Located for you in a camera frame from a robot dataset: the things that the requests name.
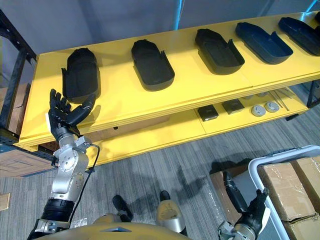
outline gray carpet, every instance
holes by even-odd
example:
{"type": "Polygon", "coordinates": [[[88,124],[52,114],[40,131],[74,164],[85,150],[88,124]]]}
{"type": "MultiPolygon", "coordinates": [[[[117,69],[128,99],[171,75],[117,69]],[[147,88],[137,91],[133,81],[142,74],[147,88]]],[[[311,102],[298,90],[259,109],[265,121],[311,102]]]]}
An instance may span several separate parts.
{"type": "MultiPolygon", "coordinates": [[[[116,213],[112,197],[120,194],[135,222],[154,224],[159,193],[167,190],[181,207],[189,237],[217,240],[225,216],[209,179],[212,163],[218,163],[216,171],[277,150],[320,145],[319,123],[320,105],[289,122],[279,119],[98,166],[73,220],[87,218],[91,224],[116,213]]],[[[0,178],[0,193],[12,194],[10,208],[0,212],[2,240],[26,239],[42,214],[54,176],[50,171],[25,179],[0,178]]]]}

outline white plastic bin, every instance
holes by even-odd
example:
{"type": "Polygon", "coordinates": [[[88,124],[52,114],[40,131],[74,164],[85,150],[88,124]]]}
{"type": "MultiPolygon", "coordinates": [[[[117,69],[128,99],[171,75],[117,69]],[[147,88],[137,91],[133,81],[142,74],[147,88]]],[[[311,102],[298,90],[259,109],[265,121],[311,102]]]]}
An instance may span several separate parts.
{"type": "MultiPolygon", "coordinates": [[[[304,146],[304,147],[293,149],[293,150],[283,151],[280,153],[255,158],[250,161],[248,166],[248,171],[256,189],[260,189],[262,191],[265,187],[258,175],[258,166],[266,165],[266,164],[290,162],[292,160],[307,158],[307,157],[315,157],[318,155],[320,155],[320,146],[308,145],[308,146],[304,146]]],[[[270,197],[267,197],[265,201],[265,206],[271,210],[270,218],[280,239],[290,240],[277,214],[277,211],[273,203],[271,202],[270,197]]]]}

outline gray wall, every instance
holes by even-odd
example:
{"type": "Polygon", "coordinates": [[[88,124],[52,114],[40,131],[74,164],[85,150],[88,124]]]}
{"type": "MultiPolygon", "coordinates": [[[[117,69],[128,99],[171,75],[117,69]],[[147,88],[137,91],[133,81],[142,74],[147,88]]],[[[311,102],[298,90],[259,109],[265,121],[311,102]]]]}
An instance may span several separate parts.
{"type": "MultiPolygon", "coordinates": [[[[3,0],[1,8],[35,53],[40,54],[173,30],[178,2],[179,0],[3,0]]],[[[312,0],[185,0],[179,28],[303,12],[311,2],[312,0]]],[[[320,10],[320,4],[313,10],[320,10]]],[[[10,79],[17,54],[9,42],[3,41],[4,79],[10,79]]],[[[32,76],[33,69],[26,63],[22,81],[30,81],[32,76]]]]}

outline cardboard box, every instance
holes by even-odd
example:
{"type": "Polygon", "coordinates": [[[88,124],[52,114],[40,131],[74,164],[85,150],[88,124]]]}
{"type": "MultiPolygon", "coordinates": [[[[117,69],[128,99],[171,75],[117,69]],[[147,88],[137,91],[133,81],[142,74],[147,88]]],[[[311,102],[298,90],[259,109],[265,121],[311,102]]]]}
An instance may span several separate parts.
{"type": "Polygon", "coordinates": [[[292,221],[316,213],[289,162],[264,165],[258,173],[263,185],[270,190],[269,196],[281,220],[292,221]]]}
{"type": "Polygon", "coordinates": [[[164,123],[170,119],[170,115],[155,117],[147,120],[142,120],[122,126],[115,126],[101,131],[94,131],[84,134],[84,136],[91,139],[92,142],[103,139],[110,139],[119,135],[124,135],[139,129],[144,129],[153,125],[164,123]]]}
{"type": "Polygon", "coordinates": [[[320,213],[320,156],[291,162],[314,209],[320,213]]]}
{"type": "Polygon", "coordinates": [[[320,217],[318,214],[282,223],[291,240],[313,240],[320,237],[320,217]]]}
{"type": "Polygon", "coordinates": [[[9,208],[10,192],[6,194],[0,194],[0,211],[7,210],[9,208]]]}
{"type": "MultiPolygon", "coordinates": [[[[11,112],[11,118],[10,118],[8,130],[18,135],[21,133],[22,123],[24,120],[25,111],[27,107],[29,91],[30,91],[29,83],[19,85],[16,91],[15,101],[14,101],[13,109],[11,112]]],[[[7,88],[0,88],[0,111],[4,104],[6,93],[7,93],[7,88]]]]}
{"type": "MultiPolygon", "coordinates": [[[[242,165],[242,166],[227,169],[226,171],[228,171],[231,174],[231,176],[235,177],[236,175],[239,175],[245,172],[247,169],[248,169],[248,165],[242,165]]],[[[225,184],[224,184],[223,171],[218,171],[213,174],[210,174],[210,178],[214,186],[215,193],[218,196],[222,204],[222,207],[224,209],[226,219],[228,220],[228,222],[234,225],[241,217],[241,214],[237,212],[237,210],[235,209],[234,205],[232,204],[227,194],[225,184]]]]}
{"type": "Polygon", "coordinates": [[[0,177],[23,177],[54,169],[51,162],[20,150],[0,153],[0,177]]]}

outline black shoe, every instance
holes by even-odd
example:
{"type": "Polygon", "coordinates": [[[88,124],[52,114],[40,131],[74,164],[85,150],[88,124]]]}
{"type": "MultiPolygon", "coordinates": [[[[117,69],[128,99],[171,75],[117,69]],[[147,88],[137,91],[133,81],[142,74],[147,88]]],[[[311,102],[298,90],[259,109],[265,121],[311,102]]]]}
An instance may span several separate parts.
{"type": "Polygon", "coordinates": [[[120,195],[115,195],[112,198],[112,202],[114,207],[118,210],[118,215],[121,218],[122,222],[131,222],[133,218],[133,214],[128,208],[128,205],[126,201],[120,196],[120,195]]]}
{"type": "Polygon", "coordinates": [[[164,200],[170,200],[170,194],[166,190],[160,192],[160,202],[164,200]]]}

